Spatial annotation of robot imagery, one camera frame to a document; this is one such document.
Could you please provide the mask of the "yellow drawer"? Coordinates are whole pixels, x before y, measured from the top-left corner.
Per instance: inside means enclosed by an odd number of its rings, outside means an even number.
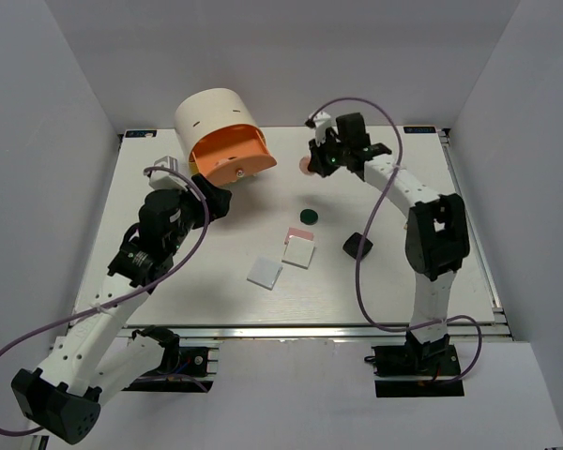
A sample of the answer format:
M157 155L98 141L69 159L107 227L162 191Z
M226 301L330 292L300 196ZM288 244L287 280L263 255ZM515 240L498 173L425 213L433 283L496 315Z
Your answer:
M189 171L191 175L197 175L200 174L200 169L198 164L196 163L195 160L190 160L188 162L188 166L189 166Z

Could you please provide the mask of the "peach top drawer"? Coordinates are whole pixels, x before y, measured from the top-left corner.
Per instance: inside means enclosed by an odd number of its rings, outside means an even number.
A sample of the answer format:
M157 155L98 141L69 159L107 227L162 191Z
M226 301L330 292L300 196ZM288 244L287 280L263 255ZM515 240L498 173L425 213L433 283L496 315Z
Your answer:
M261 129L250 125L224 127L207 134L191 149L190 160L195 160L200 174L217 187L277 165Z

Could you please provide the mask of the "dark green round compact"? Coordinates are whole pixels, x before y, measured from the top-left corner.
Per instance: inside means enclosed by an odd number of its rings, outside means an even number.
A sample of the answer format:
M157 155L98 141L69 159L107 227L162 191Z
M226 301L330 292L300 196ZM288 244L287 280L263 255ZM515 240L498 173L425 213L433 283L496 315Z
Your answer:
M313 225L318 221L318 213L310 208L303 209L299 214L299 219L303 224Z

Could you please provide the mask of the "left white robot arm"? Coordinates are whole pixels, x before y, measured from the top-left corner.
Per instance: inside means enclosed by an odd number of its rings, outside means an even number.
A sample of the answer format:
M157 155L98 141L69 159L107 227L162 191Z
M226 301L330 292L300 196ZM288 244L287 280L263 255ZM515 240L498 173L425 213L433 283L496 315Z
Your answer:
M79 443L115 394L143 376L168 376L182 366L178 335L156 325L133 332L131 343L111 359L103 356L157 280L173 272L187 235L225 217L231 199L229 190L201 174L146 195L89 316L76 320L35 369L13 378L11 388L27 418L68 444Z

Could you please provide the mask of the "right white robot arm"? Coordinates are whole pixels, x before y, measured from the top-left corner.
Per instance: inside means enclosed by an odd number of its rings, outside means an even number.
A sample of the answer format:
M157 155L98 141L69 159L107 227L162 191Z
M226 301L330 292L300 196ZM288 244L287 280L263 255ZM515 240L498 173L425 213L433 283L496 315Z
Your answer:
M319 112L306 126L314 131L307 173L328 177L345 168L385 193L406 219L404 251L416 287L404 360L412 371L427 373L449 345L451 286L470 252L464 201L427 187L387 146L373 144L358 112L335 119Z

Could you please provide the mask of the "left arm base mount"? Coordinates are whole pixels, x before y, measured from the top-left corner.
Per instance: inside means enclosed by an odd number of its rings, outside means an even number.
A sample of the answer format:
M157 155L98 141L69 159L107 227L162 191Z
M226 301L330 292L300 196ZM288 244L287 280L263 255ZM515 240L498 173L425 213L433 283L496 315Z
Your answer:
M136 379L125 391L145 393L201 393L213 385L214 348L182 345L180 336L171 329L151 325L133 331L130 340L152 338L163 349L160 364Z

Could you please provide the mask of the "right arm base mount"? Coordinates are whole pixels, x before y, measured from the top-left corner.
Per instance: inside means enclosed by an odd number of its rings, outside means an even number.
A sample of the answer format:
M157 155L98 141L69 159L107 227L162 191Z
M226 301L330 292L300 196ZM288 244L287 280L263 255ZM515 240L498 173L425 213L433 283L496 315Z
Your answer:
M377 398L461 398L461 365L449 335L419 343L408 333L402 345L372 347L363 358L373 367Z

